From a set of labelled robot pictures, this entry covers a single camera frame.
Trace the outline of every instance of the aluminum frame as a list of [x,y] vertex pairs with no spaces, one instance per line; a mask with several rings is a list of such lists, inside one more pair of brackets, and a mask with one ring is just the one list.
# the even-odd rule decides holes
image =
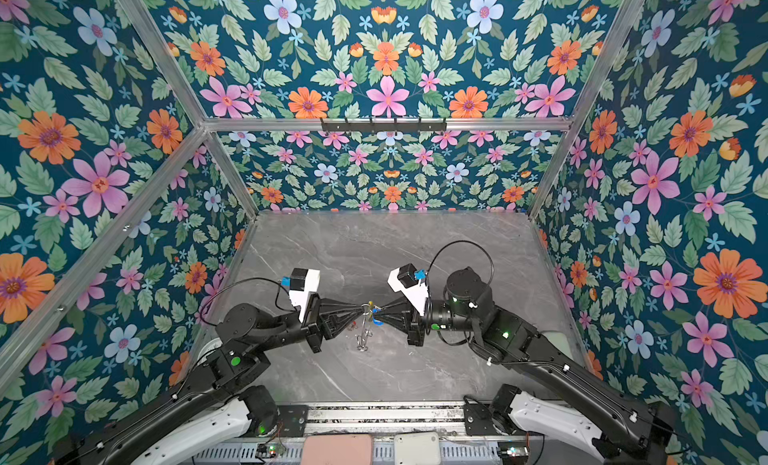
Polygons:
[[584,121],[587,119],[595,100],[598,98],[600,88],[602,88],[605,79],[608,78],[610,69],[614,66],[616,57],[624,46],[624,42],[627,41],[629,31],[642,11],[644,4],[645,0],[623,0],[621,2],[619,10],[616,12],[616,18],[614,18],[614,22],[608,30],[603,49],[598,59],[595,60],[594,67],[587,78],[586,84],[584,84],[584,88],[581,89],[581,94],[579,94],[574,106],[574,114],[571,116],[571,128],[561,140],[560,146],[554,151],[547,171],[544,172],[542,181],[538,184],[536,200],[529,211],[529,216],[532,219],[542,209],[547,195],[552,191],[558,174],[568,158],[568,151],[578,138],[578,134],[581,133]]

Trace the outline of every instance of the orange flower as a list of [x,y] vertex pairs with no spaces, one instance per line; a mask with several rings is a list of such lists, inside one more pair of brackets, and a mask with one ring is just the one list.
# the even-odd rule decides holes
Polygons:
[[373,21],[377,24],[391,24],[397,17],[397,9],[393,7],[374,7],[371,9],[371,17],[373,17]]
[[43,273],[47,267],[37,257],[24,263],[20,253],[0,255],[0,314],[5,313],[5,323],[24,320],[27,308],[34,310],[45,298],[43,291],[53,288],[53,274]]
[[239,249],[243,245],[243,239],[245,238],[245,229],[240,229],[235,234],[235,250]]
[[179,356],[178,360],[174,360],[174,364],[170,366],[170,371],[173,373],[168,377],[168,385],[173,387],[181,377],[181,371],[184,369],[184,365],[187,364],[187,362],[190,359],[190,353],[186,351],[185,353],[181,354]]
[[752,90],[752,87],[754,87],[755,84],[757,84],[755,77],[751,75],[740,75],[730,83],[728,93],[733,97],[742,96]]
[[610,148],[617,129],[615,119],[616,114],[612,110],[605,110],[599,117],[595,117],[594,122],[592,122],[592,131],[589,133],[591,142],[589,148],[592,152],[600,155]]
[[576,67],[576,60],[581,57],[581,44],[571,43],[566,40],[560,47],[552,50],[552,57],[547,60],[547,66],[551,74],[565,75],[570,69]]
[[587,285],[587,271],[584,269],[584,264],[580,261],[575,261],[571,265],[571,280],[579,288]]
[[725,160],[736,160],[741,155],[741,144],[736,137],[729,138],[720,146],[720,156]]
[[583,22],[589,22],[597,14],[598,14],[598,6],[597,5],[590,5],[589,7],[584,9],[583,12],[581,12],[581,20]]
[[356,44],[352,44],[350,47],[350,55],[353,57],[362,57],[362,45],[360,42],[357,42]]
[[411,44],[408,46],[408,55],[411,57],[416,58],[423,53],[424,50],[422,50],[422,46],[417,43],[411,42]]
[[208,46],[207,42],[192,44],[190,52],[192,60],[197,60],[195,65],[210,76],[224,75],[226,63],[221,58],[221,52]]
[[516,202],[523,198],[525,191],[522,187],[509,187],[504,191],[502,198],[505,202]]
[[402,192],[400,189],[398,189],[395,186],[389,187],[386,191],[384,191],[384,198],[389,200],[390,202],[394,203],[401,199]]
[[589,356],[590,364],[592,364],[592,373],[595,377],[603,380],[603,374],[600,373],[603,370],[603,366],[600,365],[600,361],[594,356],[594,352],[591,350],[587,350],[587,355]]
[[298,92],[291,92],[288,98],[291,100],[288,108],[297,119],[324,119],[328,116],[328,104],[321,100],[316,90],[310,92],[310,89],[300,86]]
[[670,148],[674,150],[676,156],[680,158],[684,155],[695,156],[699,153],[699,147],[705,146],[710,141],[712,135],[709,131],[714,124],[711,118],[705,117],[706,112],[703,110],[697,110],[693,115],[688,112],[683,115],[679,124],[672,127],[674,137],[670,139]]
[[22,131],[18,142],[25,149],[32,149],[29,155],[40,162],[47,160],[53,165],[61,165],[64,159],[74,157],[73,150],[80,150],[80,140],[75,139],[80,133],[59,114],[50,116],[48,112],[35,112],[34,120],[22,120],[18,129]]
[[179,24],[187,23],[187,12],[181,10],[178,7],[171,7],[168,9],[170,16],[176,19]]
[[151,122],[147,122],[147,131],[152,134],[152,144],[170,155],[182,139],[176,117],[170,116],[166,109],[160,109],[149,112],[149,118]]
[[479,119],[482,112],[488,109],[488,102],[485,101],[487,98],[484,91],[478,92],[478,87],[468,86],[466,92],[456,92],[455,100],[451,100],[448,108],[453,110],[451,116],[455,119]]
[[752,301],[768,299],[768,285],[753,280],[763,275],[763,269],[754,259],[739,263],[740,259],[736,250],[721,250],[720,259],[711,251],[701,259],[704,268],[694,270],[694,283],[701,285],[696,294],[705,305],[715,302],[715,313],[725,318],[734,316],[734,308],[742,318],[755,315]]
[[283,192],[275,190],[272,187],[264,187],[261,190],[261,195],[269,203],[281,203],[283,201]]
[[373,52],[373,59],[376,61],[373,65],[384,75],[392,75],[392,72],[398,69],[397,63],[400,53],[395,50],[391,42],[381,42],[379,49]]
[[205,280],[208,278],[208,272],[206,266],[202,262],[192,264],[190,270],[187,272],[187,283],[184,287],[187,288],[189,293],[197,293],[205,285]]

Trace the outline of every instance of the green leaf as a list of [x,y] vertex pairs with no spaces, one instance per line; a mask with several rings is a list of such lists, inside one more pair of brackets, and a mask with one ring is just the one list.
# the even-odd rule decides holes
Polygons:
[[723,360],[723,366],[720,367],[720,380],[723,382],[720,393],[723,395],[730,395],[731,393],[741,395],[750,389],[752,372],[738,358],[726,358]]

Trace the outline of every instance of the pink flower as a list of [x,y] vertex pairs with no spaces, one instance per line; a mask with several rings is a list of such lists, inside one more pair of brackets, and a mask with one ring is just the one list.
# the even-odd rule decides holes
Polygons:
[[504,160],[504,150],[502,149],[502,146],[498,146],[495,149],[488,149],[488,155],[486,158],[488,158],[491,163],[501,162]]
[[80,210],[74,206],[78,202],[78,197],[67,197],[66,192],[61,189],[56,191],[55,197],[45,196],[43,201],[50,205],[45,215],[49,217],[58,215],[58,219],[63,223],[69,221],[70,215],[80,215]]
[[179,187],[180,189],[186,189],[187,188],[187,181],[184,180],[184,179],[186,179],[189,174],[190,173],[187,172],[187,170],[185,170],[185,169],[179,170],[179,174],[170,183],[170,189],[171,190],[176,190],[176,187]]
[[130,175],[124,170],[109,172],[109,158],[106,153],[99,152],[94,158],[94,169],[84,160],[74,159],[74,169],[85,180],[69,179],[62,185],[62,190],[74,196],[88,197],[83,201],[83,212],[86,217],[98,215],[101,202],[112,213],[118,213],[128,203],[128,196],[117,188],[128,183]]
[[619,272],[621,278],[621,287],[629,288],[629,293],[634,294],[635,287],[638,287],[642,281],[638,278],[638,269],[629,267],[628,264],[624,264],[624,271]]
[[35,396],[38,399],[38,412],[36,418],[40,418],[48,411],[51,411],[52,417],[58,417],[62,414],[64,404],[77,399],[77,392],[72,392],[72,388],[78,384],[77,378],[70,378],[64,382],[61,375],[57,375],[51,382],[51,390],[43,390]]
[[182,220],[190,216],[190,213],[188,212],[190,205],[188,203],[184,203],[184,201],[181,198],[176,199],[171,203],[174,204],[174,209],[170,211],[170,214],[176,217],[176,220],[181,222]]
[[29,7],[27,0],[0,0],[0,18],[8,21],[13,16],[28,24],[29,18],[22,11],[23,8],[27,7]]
[[371,109],[371,115],[379,116],[383,115],[385,112],[387,118],[390,118],[392,114],[400,116],[405,115],[406,107],[400,104],[400,102],[407,99],[410,92],[406,89],[395,90],[395,80],[389,75],[382,78],[381,87],[382,89],[380,92],[376,89],[371,89],[366,92],[368,98],[374,102],[378,102],[378,104],[374,105]]
[[592,317],[590,317],[586,311],[582,310],[579,312],[578,322],[584,330],[587,330],[590,323],[592,323]]
[[429,75],[422,74],[422,81],[418,83],[418,86],[422,87],[426,94],[429,90],[437,90],[439,84],[440,79],[435,76],[435,72],[429,72]]
[[477,146],[483,146],[486,142],[493,142],[493,135],[490,130],[473,130],[470,132],[469,141],[477,143]]
[[517,95],[514,97],[515,102],[523,102],[524,104],[528,103],[528,99],[532,99],[534,97],[534,87],[532,85],[523,84],[523,87],[519,90],[515,90],[514,94]]
[[300,149],[304,148],[304,144],[312,144],[312,139],[310,138],[310,132],[307,130],[304,130],[302,132],[300,131],[294,131],[294,132],[286,132],[288,134],[288,144],[293,144],[296,142],[296,146],[298,146]]
[[458,130],[446,130],[442,134],[433,136],[432,143],[440,144],[440,150],[444,150],[448,145],[458,144],[456,137],[459,136],[460,133],[461,132]]
[[357,86],[357,82],[352,80],[352,74],[344,75],[343,72],[339,72],[339,76],[336,78],[336,85],[339,86],[339,91],[342,90],[352,93],[352,87]]
[[560,289],[563,292],[563,297],[565,297],[565,302],[568,304],[568,307],[573,308],[574,299],[571,297],[571,294],[574,292],[573,282],[566,280],[565,274],[562,271],[556,271],[554,274],[558,277],[558,281],[560,282]]
[[661,167],[659,167],[659,156],[656,152],[651,151],[645,163],[648,172],[642,170],[632,171],[632,181],[642,185],[632,195],[632,203],[643,203],[648,198],[648,210],[653,215],[656,215],[659,208],[661,208],[659,193],[667,197],[667,199],[677,197],[680,194],[677,183],[664,179],[675,173],[678,162],[679,159],[677,157],[672,157],[671,159],[666,159],[661,164]]
[[280,149],[277,150],[277,156],[280,157],[280,162],[285,162],[288,165],[293,163],[293,160],[296,160],[296,156],[293,155],[293,150],[286,150],[285,147],[280,147]]
[[690,375],[687,372],[681,372],[680,376],[685,382],[685,384],[680,387],[680,391],[686,395],[690,395],[690,401],[694,403],[696,408],[700,407],[702,403],[707,407],[714,406],[710,393],[712,393],[715,387],[712,386],[712,383],[702,382],[701,374],[698,370],[694,369]]
[[712,0],[709,4],[709,9],[714,10],[715,13],[710,17],[710,25],[717,22],[718,18],[723,19],[723,22],[727,22],[734,15],[734,7],[741,4],[744,0]]
[[358,146],[354,152],[350,152],[350,163],[354,163],[357,166],[361,163],[368,163],[367,156],[368,154],[360,150],[360,146]]
[[568,100],[576,93],[574,89],[565,89],[565,76],[561,75],[552,82],[552,88],[548,88],[544,84],[536,86],[534,93],[540,100],[531,100],[531,103],[525,106],[528,112],[538,110],[536,116],[549,116],[549,112],[552,111],[552,115],[559,116],[565,113],[565,106],[560,102],[562,100]]
[[51,357],[51,360],[64,360],[67,357],[67,348],[59,344],[72,338],[72,335],[74,335],[74,328],[66,327],[44,341],[32,360],[29,361],[29,373],[38,374],[45,366],[45,362],[48,361],[48,357]]
[[80,310],[85,310],[85,308],[88,307],[88,304],[91,303],[91,298],[95,298],[96,300],[104,298],[104,289],[102,287],[97,287],[96,285],[103,284],[106,279],[107,274],[102,271],[96,274],[91,285],[88,286],[88,290],[84,291],[78,297],[78,308]]
[[597,190],[600,186],[600,181],[605,177],[605,172],[600,170],[603,166],[603,160],[598,159],[597,162],[594,159],[589,160],[589,169],[584,171],[584,176],[587,177],[587,188],[592,187]]
[[712,218],[712,212],[719,215],[725,211],[725,207],[720,203],[725,200],[726,196],[725,192],[715,194],[715,187],[710,185],[706,187],[706,195],[704,193],[694,195],[696,201],[699,202],[694,206],[694,212],[704,213],[704,219],[709,221]]
[[139,289],[139,280],[141,280],[142,277],[144,277],[143,273],[139,273],[139,271],[136,268],[131,268],[130,270],[126,270],[123,268],[120,270],[120,276],[122,277],[120,280],[118,280],[118,283],[115,284],[118,287],[123,288],[123,293],[128,294],[130,293],[130,289],[133,288],[134,290]]
[[598,214],[598,203],[592,200],[592,197],[587,199],[587,203],[584,204],[584,216],[592,220]]
[[646,155],[650,153],[650,147],[648,146],[648,142],[643,140],[639,144],[637,142],[634,143],[634,151],[629,154],[629,158],[633,159],[632,165],[638,166],[638,163],[645,165],[646,161]]
[[717,365],[715,352],[723,358],[734,357],[734,352],[730,347],[717,340],[718,338],[725,338],[728,333],[728,327],[724,324],[715,324],[710,328],[706,315],[698,312],[696,314],[696,325],[686,322],[683,324],[683,328],[688,335],[694,337],[688,341],[688,351],[692,354],[697,354],[704,349],[704,361],[710,367]]
[[261,95],[261,90],[255,89],[253,85],[251,84],[248,84],[246,86],[240,85],[240,98],[248,99],[248,104],[251,104],[251,105],[261,104],[260,95]]
[[128,162],[126,162],[126,160],[130,160],[133,158],[133,156],[130,153],[125,151],[125,142],[120,142],[120,144],[118,144],[114,140],[109,141],[109,148],[104,149],[104,153],[112,157],[109,160],[109,163],[111,165],[117,165],[119,163],[120,166],[123,168],[126,165],[128,165]]
[[320,132],[320,136],[324,136],[322,144],[324,146],[331,146],[336,150],[341,149],[341,144],[348,144],[350,137],[345,136],[343,132]]
[[576,139],[576,142],[571,145],[571,149],[568,151],[571,153],[571,165],[575,165],[576,168],[581,166],[581,160],[587,158],[587,153],[584,152],[585,148],[587,148],[587,139]]
[[413,156],[416,157],[416,163],[419,165],[426,165],[427,163],[433,162],[435,160],[434,157],[432,157],[432,151],[425,149],[422,147],[422,149],[416,153],[413,154]]
[[208,149],[205,148],[205,145],[201,145],[195,150],[194,155],[192,156],[192,165],[194,168],[199,169],[201,165],[208,163],[208,160],[205,158],[207,152]]
[[225,116],[229,114],[234,119],[241,119],[243,116],[240,112],[250,112],[253,110],[250,105],[242,100],[238,100],[240,98],[240,86],[230,85],[224,91],[224,85],[214,77],[208,79],[208,85],[214,90],[201,90],[200,95],[209,102],[216,102],[216,105],[214,105],[214,115]]
[[678,288],[685,285],[685,282],[688,281],[688,276],[682,272],[677,272],[672,276],[672,265],[668,261],[661,266],[661,273],[658,270],[651,270],[650,278],[659,284],[654,285],[650,289],[650,294],[654,297],[661,297],[663,295],[664,306],[667,307],[667,310],[672,309],[674,300],[680,303],[688,303],[688,295],[686,295],[682,288]]

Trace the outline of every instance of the floral wallpaper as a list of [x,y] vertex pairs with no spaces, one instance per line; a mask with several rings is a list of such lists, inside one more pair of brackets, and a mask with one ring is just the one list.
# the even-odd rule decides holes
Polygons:
[[[71,431],[126,417],[175,384],[246,224],[201,147],[0,401],[0,463],[46,463]],[[0,255],[4,273],[45,285],[40,264]]]
[[768,462],[765,0],[648,0],[536,217],[596,374],[672,463]]
[[560,135],[232,132],[222,141],[265,210],[507,210],[533,203]]
[[113,0],[0,0],[0,98],[2,343],[190,125]]
[[568,115],[621,0],[165,2],[210,116],[301,119]]

